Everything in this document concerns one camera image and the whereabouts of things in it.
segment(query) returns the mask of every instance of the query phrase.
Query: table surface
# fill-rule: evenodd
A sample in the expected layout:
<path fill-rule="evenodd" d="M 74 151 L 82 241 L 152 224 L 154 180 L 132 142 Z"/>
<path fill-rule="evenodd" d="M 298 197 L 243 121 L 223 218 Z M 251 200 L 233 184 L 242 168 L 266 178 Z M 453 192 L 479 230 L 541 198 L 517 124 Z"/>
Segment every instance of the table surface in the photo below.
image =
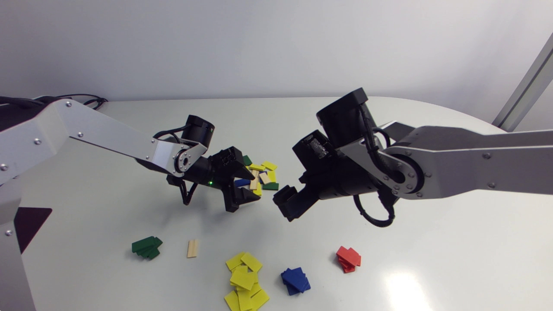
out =
<path fill-rule="evenodd" d="M 188 114 L 216 129 L 206 155 L 235 146 L 255 163 L 277 164 L 281 185 L 301 188 L 292 146 L 321 129 L 315 113 L 336 98 L 110 102 L 101 112 L 149 135 L 182 126 Z M 429 103 L 371 97 L 377 124 L 464 127 L 490 124 Z M 261 310 L 550 310 L 553 305 L 553 196 L 476 190 L 446 199 L 399 200 L 391 227 L 377 228 L 352 198 L 319 201 L 288 222 L 273 191 L 225 212 L 220 191 L 198 187 L 189 206 L 165 176 L 132 158 L 68 141 L 22 176 L 22 206 L 52 208 L 23 261 L 40 311 L 227 310 L 225 261 L 249 251 L 263 264 Z M 369 214 L 386 213 L 375 194 Z M 131 253 L 147 236 L 163 240 L 152 261 Z M 197 258 L 187 243 L 199 239 Z M 340 246 L 362 266 L 344 274 Z M 302 267 L 311 283 L 288 296 L 280 279 Z"/>

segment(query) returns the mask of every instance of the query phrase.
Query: stack of blocks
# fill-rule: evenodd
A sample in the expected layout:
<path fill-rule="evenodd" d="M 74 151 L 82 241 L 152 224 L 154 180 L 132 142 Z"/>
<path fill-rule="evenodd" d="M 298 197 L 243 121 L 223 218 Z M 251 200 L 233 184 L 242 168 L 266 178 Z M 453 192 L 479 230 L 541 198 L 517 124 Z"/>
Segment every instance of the stack of blocks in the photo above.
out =
<path fill-rule="evenodd" d="M 280 276 L 282 277 L 282 282 L 286 285 L 288 295 L 290 296 L 303 293 L 304 291 L 311 289 L 309 280 L 301 268 L 286 269 L 286 271 L 281 273 Z"/>
<path fill-rule="evenodd" d="M 261 196 L 263 190 L 278 190 L 277 176 L 275 170 L 277 166 L 269 161 L 263 162 L 261 165 L 253 164 L 248 156 L 244 156 L 244 165 L 249 169 L 253 176 L 253 180 L 238 179 L 234 181 L 237 187 L 249 186 L 255 194 Z"/>
<path fill-rule="evenodd" d="M 263 265 L 250 253 L 241 252 L 229 259 L 228 269 L 232 272 L 231 286 L 236 287 L 225 296 L 231 311 L 257 311 L 269 300 L 259 285 L 257 272 Z"/>
<path fill-rule="evenodd" d="M 344 273 L 355 271 L 355 266 L 361 266 L 361 255 L 359 255 L 353 248 L 346 249 L 340 246 L 340 249 L 336 252 L 338 256 L 338 262 L 342 266 Z"/>
<path fill-rule="evenodd" d="M 142 256 L 144 259 L 154 259 L 157 255 L 159 255 L 158 247 L 161 244 L 163 244 L 163 242 L 160 239 L 151 236 L 133 243 L 132 251 L 138 256 Z"/>

